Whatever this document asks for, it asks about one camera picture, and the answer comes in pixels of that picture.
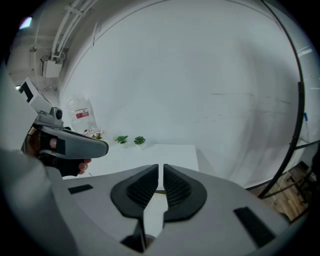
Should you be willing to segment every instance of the red label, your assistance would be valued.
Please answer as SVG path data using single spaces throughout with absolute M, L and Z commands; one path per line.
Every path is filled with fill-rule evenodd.
M 78 113 L 78 114 L 75 114 L 75 116 L 76 116 L 77 119 L 84 118 L 84 117 L 89 116 L 89 112 Z

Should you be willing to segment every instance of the small green succulent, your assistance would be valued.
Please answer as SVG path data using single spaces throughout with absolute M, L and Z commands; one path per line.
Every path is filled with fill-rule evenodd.
M 120 144 L 124 144 L 124 143 L 126 143 L 128 141 L 127 140 L 128 137 L 129 137 L 128 135 L 126 135 L 126 136 L 118 136 L 115 141 L 120 143 Z
M 92 138 L 97 139 L 97 140 L 101 140 L 102 139 L 101 133 L 98 132 L 95 136 L 93 135 Z
M 137 145 L 141 145 L 143 143 L 145 143 L 146 139 L 142 136 L 138 136 L 134 138 L 134 143 Z

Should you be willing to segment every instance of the human hand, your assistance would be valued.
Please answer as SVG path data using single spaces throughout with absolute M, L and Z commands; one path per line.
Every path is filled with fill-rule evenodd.
M 38 157 L 39 151 L 41 150 L 40 144 L 40 136 L 41 132 L 34 127 L 28 132 L 27 138 L 27 152 L 26 154 Z M 55 149 L 57 147 L 57 139 L 52 138 L 50 140 L 50 147 Z M 91 162 L 91 159 L 85 159 L 84 162 L 79 164 L 79 174 L 84 174 L 86 169 L 88 168 L 88 164 Z

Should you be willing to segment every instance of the wooden floor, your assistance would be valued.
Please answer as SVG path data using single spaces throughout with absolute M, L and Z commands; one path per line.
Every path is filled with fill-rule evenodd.
M 307 171 L 299 165 L 294 167 L 279 178 L 268 194 L 292 184 L 293 181 L 290 179 L 290 176 L 292 176 L 295 181 L 298 181 L 306 175 L 306 172 Z M 266 186 L 267 185 L 265 184 L 249 191 L 258 196 Z M 308 203 L 303 202 L 304 199 L 298 192 L 296 186 L 292 186 L 277 195 L 263 199 L 263 201 L 277 212 L 286 214 L 290 221 L 298 217 L 308 207 Z

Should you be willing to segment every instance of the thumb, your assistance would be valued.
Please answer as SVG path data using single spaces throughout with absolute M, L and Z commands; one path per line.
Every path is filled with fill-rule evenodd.
M 55 149 L 57 147 L 57 139 L 56 138 L 50 139 L 50 147 L 52 149 Z

